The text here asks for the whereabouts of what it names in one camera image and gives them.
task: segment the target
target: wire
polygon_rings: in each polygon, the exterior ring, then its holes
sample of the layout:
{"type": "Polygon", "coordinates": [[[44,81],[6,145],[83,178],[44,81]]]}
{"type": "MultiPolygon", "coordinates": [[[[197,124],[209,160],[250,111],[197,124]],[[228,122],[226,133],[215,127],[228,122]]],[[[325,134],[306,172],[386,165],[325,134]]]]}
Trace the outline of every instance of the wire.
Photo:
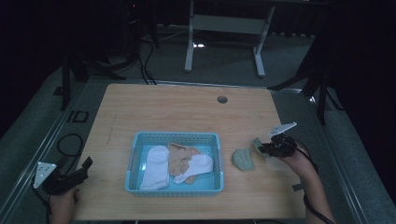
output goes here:
{"type": "Polygon", "coordinates": [[[44,204],[44,206],[48,207],[49,206],[48,201],[45,200],[43,198],[43,196],[41,196],[41,194],[38,192],[38,190],[33,187],[33,183],[35,183],[35,177],[34,176],[32,178],[32,185],[30,187],[32,188],[32,191],[35,194],[35,196],[37,196],[37,198],[44,204]]]}
{"type": "Polygon", "coordinates": [[[59,141],[58,141],[58,143],[57,143],[57,145],[56,145],[56,148],[58,149],[58,151],[59,151],[62,155],[64,155],[64,156],[67,156],[67,157],[74,157],[73,162],[70,164],[69,168],[68,168],[67,171],[66,171],[67,174],[69,173],[69,171],[71,170],[71,168],[72,168],[72,167],[74,166],[74,164],[76,163],[78,157],[81,156],[82,147],[83,147],[83,140],[82,140],[82,137],[79,136],[79,135],[76,134],[76,133],[67,134],[67,135],[63,136],[61,139],[59,139],[59,141]],[[66,137],[70,137],[70,136],[76,136],[76,137],[78,138],[79,147],[78,147],[78,153],[77,153],[77,154],[67,154],[67,153],[65,153],[65,152],[63,152],[63,151],[61,150],[61,143],[62,143],[62,141],[63,141],[66,137]]]}
{"type": "Polygon", "coordinates": [[[157,85],[157,83],[154,80],[154,77],[152,76],[152,74],[150,73],[150,71],[147,69],[148,67],[148,63],[149,63],[149,58],[151,57],[152,51],[154,51],[154,47],[152,46],[152,44],[150,42],[148,42],[147,40],[142,40],[143,43],[147,43],[150,45],[150,52],[148,54],[148,57],[145,61],[145,63],[143,64],[142,62],[142,57],[140,56],[140,54],[138,54],[137,58],[138,61],[140,63],[140,72],[142,74],[142,78],[145,80],[146,84],[151,84],[151,85],[157,85]]]}
{"type": "Polygon", "coordinates": [[[332,221],[330,221],[327,217],[323,216],[320,212],[315,210],[314,207],[312,207],[311,203],[308,201],[308,197],[306,197],[306,194],[304,195],[304,204],[309,209],[309,211],[311,211],[312,214],[314,214],[316,217],[318,217],[324,223],[333,224],[332,221]]]}
{"type": "Polygon", "coordinates": [[[312,166],[315,168],[315,170],[316,170],[317,173],[318,173],[318,166],[314,163],[314,161],[312,161],[312,159],[311,159],[311,154],[309,153],[308,148],[306,148],[306,147],[304,146],[304,144],[302,144],[302,145],[303,145],[303,148],[306,150],[306,153],[303,152],[302,150],[300,150],[299,148],[295,147],[294,145],[292,145],[292,144],[286,142],[286,141],[282,141],[282,143],[288,145],[289,147],[293,147],[293,148],[296,149],[297,151],[301,152],[301,153],[303,154],[303,156],[305,156],[305,158],[311,162],[312,166]]]}

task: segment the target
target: gray carpet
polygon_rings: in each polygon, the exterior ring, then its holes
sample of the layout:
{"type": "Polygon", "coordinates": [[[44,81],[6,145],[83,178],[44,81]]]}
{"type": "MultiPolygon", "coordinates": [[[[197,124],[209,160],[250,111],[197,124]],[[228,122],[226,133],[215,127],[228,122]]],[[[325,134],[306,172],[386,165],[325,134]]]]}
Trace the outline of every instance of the gray carpet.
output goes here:
{"type": "MultiPolygon", "coordinates": [[[[265,88],[293,77],[312,42],[312,39],[305,37],[269,36],[262,54],[267,76],[259,78],[256,76],[251,51],[257,41],[256,37],[247,36],[239,41],[212,41],[211,34],[198,35],[200,37],[196,38],[196,42],[201,41],[206,47],[194,52],[190,73],[184,72],[187,37],[177,35],[160,42],[160,48],[153,51],[147,66],[159,84],[265,88]]],[[[142,45],[143,60],[148,57],[149,49],[149,45],[142,45]]],[[[144,83],[138,64],[118,73],[127,77],[123,81],[125,83],[144,83]]],[[[107,84],[116,82],[95,74],[92,74],[88,83],[73,82],[73,101],[66,111],[60,112],[62,99],[52,95],[55,88],[61,85],[60,80],[60,71],[49,76],[21,117],[0,140],[1,214],[12,214],[3,217],[10,223],[45,223],[44,207],[31,190],[21,186],[28,185],[24,182],[28,183],[34,173],[36,160],[40,158],[55,162],[60,158],[61,154],[56,148],[56,142],[60,138],[69,133],[78,133],[85,141],[107,84]],[[87,122],[67,121],[72,111],[89,112],[87,122]]],[[[305,80],[302,80],[290,88],[298,90],[304,83],[305,80]]],[[[278,91],[273,92],[273,96],[282,123],[298,123],[287,134],[310,148],[338,223],[396,223],[395,206],[376,175],[346,113],[327,104],[327,126],[323,127],[315,115],[316,104],[308,101],[298,91],[278,91]]],[[[78,141],[71,138],[68,141],[70,143],[63,149],[75,153],[79,147],[78,141]]],[[[211,223],[248,224],[254,221],[218,220],[211,223]]],[[[278,221],[304,223],[303,219],[278,221]]]]}

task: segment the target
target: human hand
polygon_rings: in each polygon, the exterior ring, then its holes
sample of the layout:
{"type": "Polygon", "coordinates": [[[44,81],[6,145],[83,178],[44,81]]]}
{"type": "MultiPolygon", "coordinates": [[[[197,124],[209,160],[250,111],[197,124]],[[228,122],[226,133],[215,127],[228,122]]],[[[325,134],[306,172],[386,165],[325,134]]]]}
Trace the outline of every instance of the human hand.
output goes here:
{"type": "Polygon", "coordinates": [[[79,190],[70,189],[60,195],[49,197],[49,207],[52,213],[52,224],[69,224],[75,214],[75,204],[79,199],[79,190]]]}
{"type": "MultiPolygon", "coordinates": [[[[298,147],[305,155],[308,155],[304,148],[298,147]]],[[[295,150],[291,157],[279,158],[285,162],[290,169],[297,174],[302,180],[308,180],[313,176],[318,176],[311,161],[303,155],[299,150],[295,150]]]]}

